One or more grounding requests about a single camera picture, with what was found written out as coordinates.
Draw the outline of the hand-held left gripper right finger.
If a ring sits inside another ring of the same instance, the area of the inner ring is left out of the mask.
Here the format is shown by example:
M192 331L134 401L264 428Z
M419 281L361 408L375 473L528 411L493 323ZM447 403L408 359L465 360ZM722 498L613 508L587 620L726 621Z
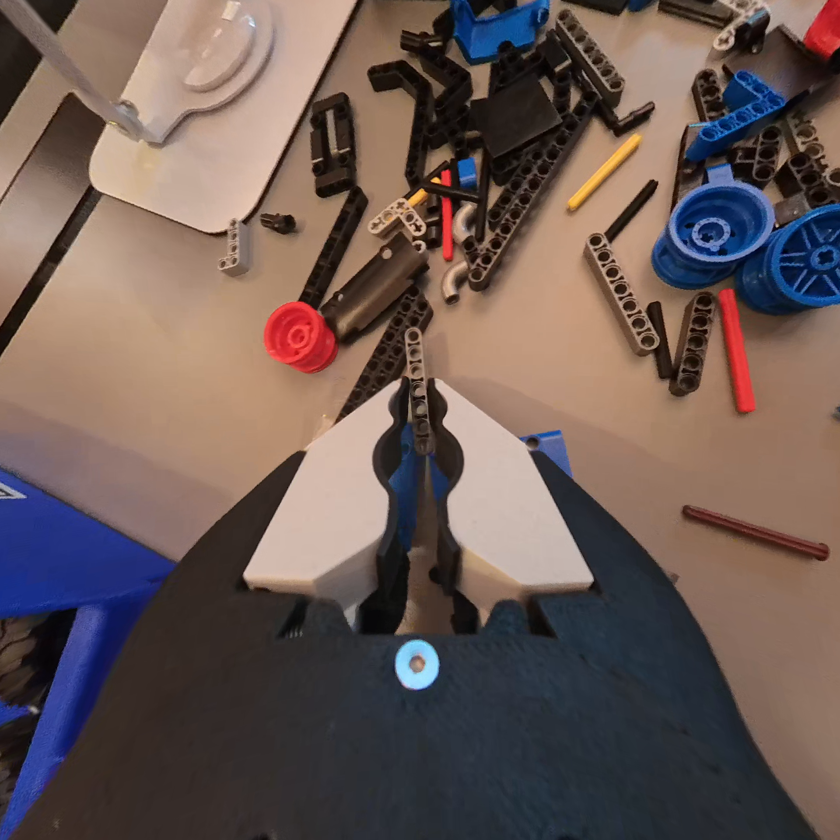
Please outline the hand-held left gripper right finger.
M526 443L439 378L431 381L437 583L456 634L500 602L585 592L594 575Z

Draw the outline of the blue curved panel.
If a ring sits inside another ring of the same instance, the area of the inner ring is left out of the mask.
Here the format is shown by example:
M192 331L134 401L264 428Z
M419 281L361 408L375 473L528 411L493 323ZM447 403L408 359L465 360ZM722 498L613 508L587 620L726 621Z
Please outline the blue curved panel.
M402 548L410 552L417 529L419 495L425 462L416 451L411 423L404 426L400 441L401 461L390 478L390 485L395 491L398 507L397 536Z
M520 437L520 440L530 451L543 453L568 477L574 477L568 449L561 430L556 429L540 434L525 435Z

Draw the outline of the thin dark grey beam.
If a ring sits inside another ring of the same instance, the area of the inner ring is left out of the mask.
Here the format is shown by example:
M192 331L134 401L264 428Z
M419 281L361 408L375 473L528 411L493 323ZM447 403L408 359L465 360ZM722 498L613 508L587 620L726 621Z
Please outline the thin dark grey beam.
M404 336L406 377L409 383L409 407L416 453L428 457L434 453L435 437L429 418L427 376L423 334L417 327L408 328Z

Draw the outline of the pile of black toy beams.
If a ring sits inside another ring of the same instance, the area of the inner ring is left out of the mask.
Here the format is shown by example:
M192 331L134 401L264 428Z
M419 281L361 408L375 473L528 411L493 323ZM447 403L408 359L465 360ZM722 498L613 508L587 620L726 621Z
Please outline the pile of black toy beams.
M509 42L500 45L490 68L488 96L534 75L563 118L561 126L494 161L485 150L477 192L430 179L422 184L429 195L477 204L475 235L461 246L470 266L466 283L473 291L490 286L514 239L594 117L618 137L641 126L655 110L650 101L624 119L617 117L615 109L625 91L625 78L569 8L559 11L542 42L528 54L524 50ZM770 199L775 215L773 233L812 210L838 205L833 184L823 178L823 158L810 154L811 142L797 134L805 124L795 113L815 90L838 75L838 66L829 66L808 51L802 40L782 25L764 33L760 50L733 49L726 56L723 77L718 75L723 86L737 70L750 70L783 94L787 107L760 132L704 161L691 162L686 160L686 147L705 120L697 111L699 121L686 126L680 142L671 214L697 188L732 181L755 186Z

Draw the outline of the brown axle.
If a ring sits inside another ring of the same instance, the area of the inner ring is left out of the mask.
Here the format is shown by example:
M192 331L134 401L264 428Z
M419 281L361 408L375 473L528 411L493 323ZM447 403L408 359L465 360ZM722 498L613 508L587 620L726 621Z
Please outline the brown axle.
M831 556L831 550L824 542L814 542L808 539L798 538L786 532L762 527L701 507L685 505L682 507L681 513L684 518L694 522L700 522L719 530L738 534L754 541L768 543L778 548L804 555L813 560L824 562Z

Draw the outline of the black curved panel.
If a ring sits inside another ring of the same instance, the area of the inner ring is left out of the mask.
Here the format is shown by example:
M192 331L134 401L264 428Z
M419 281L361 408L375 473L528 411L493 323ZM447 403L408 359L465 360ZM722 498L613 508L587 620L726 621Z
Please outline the black curved panel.
M375 255L321 307L320 313L338 344L348 344L367 330L427 269L424 242L402 234Z

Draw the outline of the grey seven-hole beam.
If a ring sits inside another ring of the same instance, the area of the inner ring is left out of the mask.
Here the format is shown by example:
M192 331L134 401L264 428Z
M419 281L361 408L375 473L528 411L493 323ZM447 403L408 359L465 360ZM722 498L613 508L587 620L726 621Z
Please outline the grey seven-hole beam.
M640 357L655 352L659 347L658 334L606 236L600 232L590 234L585 240L583 255L631 351Z

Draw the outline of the thin black beam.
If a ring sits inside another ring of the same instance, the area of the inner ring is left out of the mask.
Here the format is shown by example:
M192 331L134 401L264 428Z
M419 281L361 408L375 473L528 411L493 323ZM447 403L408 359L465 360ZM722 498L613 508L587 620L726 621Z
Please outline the thin black beam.
M299 302L315 311L320 309L367 205L368 197L361 187L352 187L310 271Z

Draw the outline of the black toy tire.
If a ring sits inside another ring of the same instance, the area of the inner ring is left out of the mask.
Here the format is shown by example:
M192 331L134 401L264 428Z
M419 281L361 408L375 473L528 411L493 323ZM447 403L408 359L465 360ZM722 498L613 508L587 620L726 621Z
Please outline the black toy tire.
M1 817L5 817L76 610L1 621Z

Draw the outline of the short black axle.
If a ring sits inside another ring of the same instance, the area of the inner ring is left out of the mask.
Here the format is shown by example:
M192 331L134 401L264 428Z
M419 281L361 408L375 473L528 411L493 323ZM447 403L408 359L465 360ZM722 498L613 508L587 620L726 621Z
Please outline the short black axle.
M629 223L641 211L645 204L657 192L658 181L651 179L648 181L640 191L633 197L633 199L624 207L621 213L613 220L604 232L604 237L607 243L611 244L618 235L624 231Z

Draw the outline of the blue toy wheel hub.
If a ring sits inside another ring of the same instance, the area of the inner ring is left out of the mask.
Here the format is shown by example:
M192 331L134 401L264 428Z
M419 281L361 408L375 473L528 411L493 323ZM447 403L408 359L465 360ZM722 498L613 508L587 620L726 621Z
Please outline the blue toy wheel hub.
M682 290L714 286L768 243L774 225L774 207L757 187L708 183L675 206L653 246L654 273Z

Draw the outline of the white booklet stand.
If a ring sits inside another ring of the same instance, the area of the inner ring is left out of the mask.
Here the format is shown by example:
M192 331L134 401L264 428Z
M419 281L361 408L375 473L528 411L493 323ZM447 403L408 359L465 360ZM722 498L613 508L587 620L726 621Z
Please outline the white booklet stand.
M357 5L167 2L114 101L29 3L2 14L103 122L92 186L212 235L256 208Z

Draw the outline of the blue spoked toy wheel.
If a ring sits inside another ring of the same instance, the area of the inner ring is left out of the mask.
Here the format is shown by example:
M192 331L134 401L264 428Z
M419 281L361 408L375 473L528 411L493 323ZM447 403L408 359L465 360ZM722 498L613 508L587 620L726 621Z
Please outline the blue spoked toy wheel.
M839 303L839 206L819 207L771 235L735 279L750 309L788 316Z

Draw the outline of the black flat square tile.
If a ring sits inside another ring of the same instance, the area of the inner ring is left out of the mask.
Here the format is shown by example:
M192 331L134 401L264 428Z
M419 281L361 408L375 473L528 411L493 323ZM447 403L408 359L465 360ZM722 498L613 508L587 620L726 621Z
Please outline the black flat square tile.
M531 74L486 98L473 99L469 117L493 161L529 145L563 121L541 80Z

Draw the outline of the blue angled beam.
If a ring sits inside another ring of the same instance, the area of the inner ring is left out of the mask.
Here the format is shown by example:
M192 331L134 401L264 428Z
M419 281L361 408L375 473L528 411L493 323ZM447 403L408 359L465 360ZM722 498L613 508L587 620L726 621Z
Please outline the blue angled beam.
M760 132L787 107L787 98L750 70L737 70L723 86L713 69L699 71L692 84L698 114L705 120L686 147L691 162L722 153Z

